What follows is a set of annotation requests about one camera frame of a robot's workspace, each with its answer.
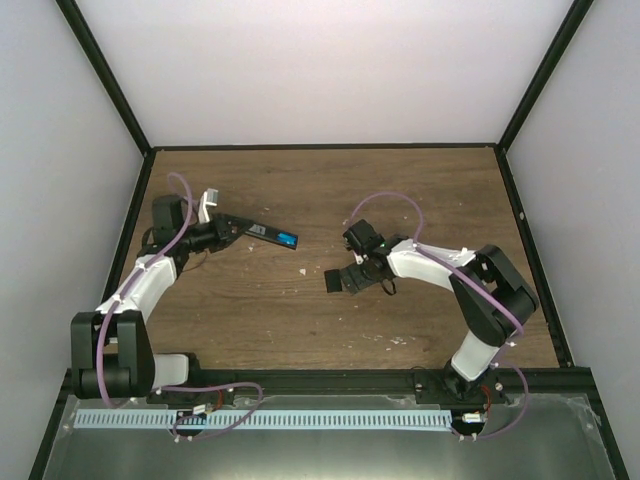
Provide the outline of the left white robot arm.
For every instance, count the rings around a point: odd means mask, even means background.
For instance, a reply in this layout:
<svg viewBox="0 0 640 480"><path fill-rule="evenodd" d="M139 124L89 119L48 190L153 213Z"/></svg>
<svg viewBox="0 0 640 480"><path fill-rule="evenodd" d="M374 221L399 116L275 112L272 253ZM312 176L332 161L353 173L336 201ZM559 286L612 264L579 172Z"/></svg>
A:
<svg viewBox="0 0 640 480"><path fill-rule="evenodd" d="M169 388L181 403L196 402L203 377L190 370L187 354L156 354L146 328L164 293L183 273L191 255L215 253L233 244L253 226L250 219L217 213L193 223L193 208L177 195L152 203L152 241L137 254L131 273L93 311L71 322L71 378L80 399L144 397Z"/></svg>

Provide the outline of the black remote control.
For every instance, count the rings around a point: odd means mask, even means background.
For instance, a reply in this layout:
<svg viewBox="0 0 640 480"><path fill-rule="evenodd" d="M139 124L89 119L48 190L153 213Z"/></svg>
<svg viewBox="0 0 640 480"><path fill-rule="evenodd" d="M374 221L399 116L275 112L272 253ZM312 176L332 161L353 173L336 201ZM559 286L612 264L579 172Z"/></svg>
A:
<svg viewBox="0 0 640 480"><path fill-rule="evenodd" d="M297 243L295 245L287 245L282 243L279 239L278 239L278 235L280 233L285 233L291 236L294 236L297 238ZM255 223L253 226L251 226L249 229L246 230L245 234L247 236L256 238L258 240L262 240L262 241L266 241L268 243L272 243L274 245L278 245L278 246L282 246L291 250L296 250L298 247L298 243L299 243L299 238L297 235L272 227L272 226L268 226L268 225L264 225L264 224L260 224L260 223Z"/></svg>

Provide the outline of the blue battery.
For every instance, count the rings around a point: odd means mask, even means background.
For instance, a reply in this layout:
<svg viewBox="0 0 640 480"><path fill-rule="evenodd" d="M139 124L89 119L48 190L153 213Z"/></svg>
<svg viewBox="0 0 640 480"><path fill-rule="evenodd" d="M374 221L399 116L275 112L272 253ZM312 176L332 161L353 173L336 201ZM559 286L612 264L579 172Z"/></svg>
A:
<svg viewBox="0 0 640 480"><path fill-rule="evenodd" d="M282 243L287 244L287 245L295 245L297 243L297 238L296 237L288 235L288 234L285 234L285 233L280 233L278 235L278 239Z"/></svg>

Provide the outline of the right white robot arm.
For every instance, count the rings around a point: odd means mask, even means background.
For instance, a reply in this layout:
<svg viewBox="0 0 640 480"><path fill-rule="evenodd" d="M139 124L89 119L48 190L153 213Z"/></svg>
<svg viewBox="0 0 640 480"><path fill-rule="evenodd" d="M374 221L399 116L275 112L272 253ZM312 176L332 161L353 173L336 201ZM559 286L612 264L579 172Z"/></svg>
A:
<svg viewBox="0 0 640 480"><path fill-rule="evenodd" d="M539 308L533 288L495 245L450 250L401 235L386 239L365 220L350 226L343 239L354 262L325 272L329 293L355 295L379 285L392 296L396 280L411 279L454 295L468 328L442 371L445 393L455 402L468 402L479 392L501 349L523 334Z"/></svg>

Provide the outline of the black battery cover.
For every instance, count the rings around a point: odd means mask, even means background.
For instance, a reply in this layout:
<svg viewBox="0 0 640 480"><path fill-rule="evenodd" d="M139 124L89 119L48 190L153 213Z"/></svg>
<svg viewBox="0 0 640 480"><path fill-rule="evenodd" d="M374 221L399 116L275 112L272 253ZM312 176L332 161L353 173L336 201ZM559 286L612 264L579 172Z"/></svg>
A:
<svg viewBox="0 0 640 480"><path fill-rule="evenodd" d="M326 291L328 293L338 293L343 291L342 280L339 269L326 270L324 272Z"/></svg>

